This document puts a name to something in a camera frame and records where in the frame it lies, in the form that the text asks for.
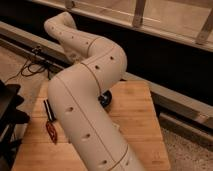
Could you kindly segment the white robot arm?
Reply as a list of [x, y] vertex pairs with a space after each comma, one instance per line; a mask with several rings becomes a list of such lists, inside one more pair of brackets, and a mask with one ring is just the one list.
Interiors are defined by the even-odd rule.
[[74, 64], [48, 85], [53, 113], [88, 171], [145, 171], [98, 98], [120, 81], [127, 68], [124, 50], [103, 36], [80, 31], [62, 12], [44, 23]]

